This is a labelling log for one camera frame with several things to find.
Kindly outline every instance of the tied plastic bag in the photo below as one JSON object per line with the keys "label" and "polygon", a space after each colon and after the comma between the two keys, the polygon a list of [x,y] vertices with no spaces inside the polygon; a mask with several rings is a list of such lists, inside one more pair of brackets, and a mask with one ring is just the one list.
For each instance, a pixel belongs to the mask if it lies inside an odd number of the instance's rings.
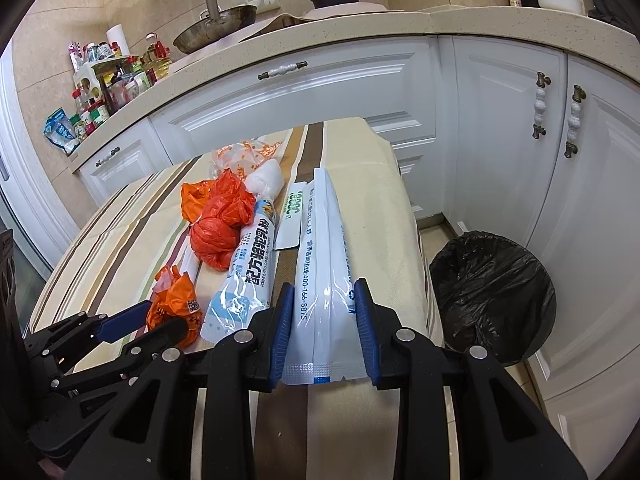
{"label": "tied plastic bag", "polygon": [[198,337],[204,319],[196,292],[188,273],[180,275],[178,267],[165,266],[156,274],[153,304],[146,313],[146,325],[149,330],[161,325],[170,317],[183,317],[189,328],[187,336],[180,346],[188,346]]}
{"label": "tied plastic bag", "polygon": [[240,241],[239,228],[251,222],[255,197],[231,170],[213,181],[202,216],[190,231],[196,257],[216,270],[227,270]]}
{"label": "tied plastic bag", "polygon": [[303,190],[296,292],[282,382],[367,376],[356,325],[351,269],[338,199],[326,170]]}
{"label": "tied plastic bag", "polygon": [[216,178],[230,169],[242,180],[253,173],[265,160],[275,155],[281,142],[265,144],[260,140],[243,140],[211,152],[212,163],[209,176]]}
{"label": "tied plastic bag", "polygon": [[464,233],[429,271],[444,341],[454,350],[480,345],[508,366],[532,356],[551,333],[556,290],[542,263],[516,242]]}
{"label": "tied plastic bag", "polygon": [[258,200],[254,221],[242,229],[242,239],[220,291],[207,309],[200,335],[217,343],[247,328],[252,316],[269,307],[275,266],[273,237],[275,209],[270,200]]}
{"label": "tied plastic bag", "polygon": [[209,200],[214,180],[201,180],[196,184],[182,184],[180,190],[180,208],[182,217],[190,223],[194,223],[202,214],[202,208]]}

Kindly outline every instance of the formula milk tube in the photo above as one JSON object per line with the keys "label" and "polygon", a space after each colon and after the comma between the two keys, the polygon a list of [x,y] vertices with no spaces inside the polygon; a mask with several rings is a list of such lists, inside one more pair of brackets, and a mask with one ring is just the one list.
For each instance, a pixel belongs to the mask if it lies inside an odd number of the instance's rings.
{"label": "formula milk tube", "polygon": [[340,209],[323,168],[303,193],[294,317],[282,381],[311,384],[366,377]]}
{"label": "formula milk tube", "polygon": [[217,343],[247,328],[255,312],[270,306],[273,287],[275,210],[271,200],[257,200],[254,220],[240,231],[225,283],[209,303],[200,335]]}

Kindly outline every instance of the orange plastic bag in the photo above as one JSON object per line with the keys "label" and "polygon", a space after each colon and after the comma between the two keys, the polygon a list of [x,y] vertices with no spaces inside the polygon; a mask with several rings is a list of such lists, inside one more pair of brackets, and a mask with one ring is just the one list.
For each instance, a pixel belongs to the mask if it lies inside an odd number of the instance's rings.
{"label": "orange plastic bag", "polygon": [[216,270],[228,270],[240,243],[239,229],[254,218],[255,197],[240,178],[226,169],[212,187],[201,218],[190,231],[196,257]]}
{"label": "orange plastic bag", "polygon": [[196,293],[188,273],[180,275],[178,267],[163,267],[156,274],[153,304],[146,313],[149,330],[161,325],[170,317],[183,317],[189,328],[187,336],[178,343],[188,346],[198,337],[204,314],[196,300]]}
{"label": "orange plastic bag", "polygon": [[211,195],[211,187],[214,180],[201,180],[196,184],[182,184],[180,198],[182,200],[182,217],[190,223],[194,223],[201,215],[202,208]]}

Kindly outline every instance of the white cabinet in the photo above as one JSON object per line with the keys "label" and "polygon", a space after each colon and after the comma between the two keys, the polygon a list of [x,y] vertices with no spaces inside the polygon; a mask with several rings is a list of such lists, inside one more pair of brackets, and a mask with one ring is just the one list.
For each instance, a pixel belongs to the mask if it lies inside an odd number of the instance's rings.
{"label": "white cabinet", "polygon": [[570,57],[563,137],[576,105],[574,85],[586,92],[577,153],[564,156],[563,138],[528,245],[558,300],[554,328],[531,359],[543,399],[603,372],[640,344],[640,91]]}
{"label": "white cabinet", "polygon": [[[454,38],[458,143],[447,211],[460,234],[493,232],[526,245],[545,201],[564,113],[566,55],[513,41]],[[551,79],[542,99],[546,135],[533,137],[537,72]]]}
{"label": "white cabinet", "polygon": [[[444,167],[435,132],[432,55],[427,38],[305,50],[213,81],[163,107],[152,122],[175,164],[300,124],[363,117],[397,148],[414,212],[422,218],[442,211]],[[296,63],[300,68],[258,79]]]}
{"label": "white cabinet", "polygon": [[545,403],[551,424],[594,480],[640,417],[640,348],[605,372]]}
{"label": "white cabinet", "polygon": [[98,205],[115,191],[171,165],[149,118],[105,145],[80,168],[80,179]]}

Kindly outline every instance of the black trash bag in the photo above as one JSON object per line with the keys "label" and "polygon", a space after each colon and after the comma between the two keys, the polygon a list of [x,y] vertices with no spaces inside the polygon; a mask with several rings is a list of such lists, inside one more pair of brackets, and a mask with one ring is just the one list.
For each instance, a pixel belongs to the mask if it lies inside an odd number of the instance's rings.
{"label": "black trash bag", "polygon": [[515,242],[471,231],[450,240],[429,266],[445,343],[481,345],[503,365],[533,355],[556,319],[545,267]]}

